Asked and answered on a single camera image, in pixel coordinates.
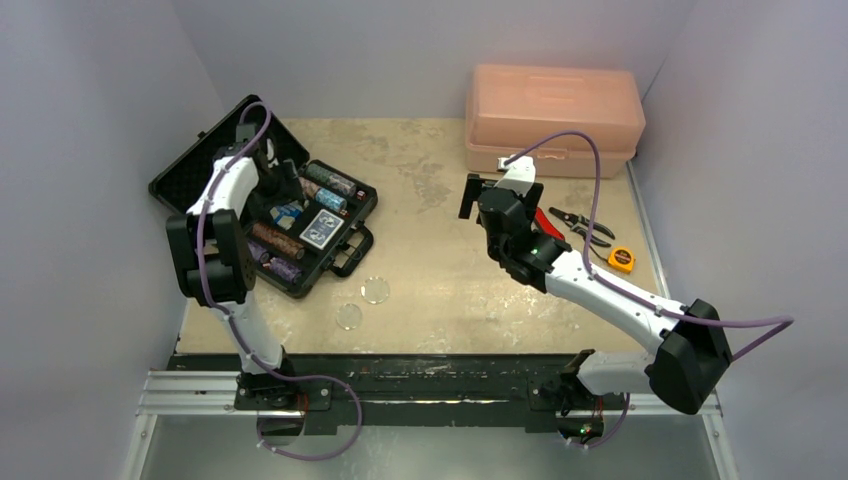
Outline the blue striped card deck box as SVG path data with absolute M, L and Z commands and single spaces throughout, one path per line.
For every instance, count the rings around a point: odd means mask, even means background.
M 270 208 L 269 215 L 273 223 L 282 230 L 289 230 L 304 213 L 305 207 L 298 201 Z

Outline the blue patterned card deck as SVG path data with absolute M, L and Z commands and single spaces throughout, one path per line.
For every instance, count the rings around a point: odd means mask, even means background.
M 343 226 L 342 217 L 329 210 L 321 209 L 303 229 L 299 238 L 318 250 L 324 250 Z

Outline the clear round disc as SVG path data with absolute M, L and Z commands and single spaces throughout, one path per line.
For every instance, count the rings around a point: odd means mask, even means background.
M 363 313 L 356 304 L 344 304 L 336 314 L 336 323 L 343 330 L 350 331 L 359 328 L 363 323 Z
M 369 304 L 381 304 L 390 296 L 389 284 L 382 277 L 370 277 L 361 287 L 361 296 Z

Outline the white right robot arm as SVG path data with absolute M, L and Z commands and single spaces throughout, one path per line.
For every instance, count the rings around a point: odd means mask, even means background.
M 680 413 L 698 413 L 732 363 L 716 309 L 701 300 L 684 305 L 652 294 L 535 229 L 542 190 L 534 183 L 521 195 L 470 174 L 458 215 L 468 219 L 478 211 L 488 256 L 513 280 L 588 310 L 642 347 L 640 354 L 580 352 L 565 369 L 564 399 L 584 407 L 601 395 L 652 393 Z

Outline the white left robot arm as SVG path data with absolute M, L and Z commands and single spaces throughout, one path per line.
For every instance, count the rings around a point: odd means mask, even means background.
M 281 172 L 270 169 L 266 130 L 239 122 L 234 142 L 219 151 L 199 198 L 168 219 L 166 234 L 183 295 L 214 312 L 237 348 L 243 373 L 266 375 L 260 397 L 284 409 L 297 399 L 298 382 L 256 302 L 256 261 L 240 220 L 250 200 L 287 200 L 300 190 L 292 162 Z

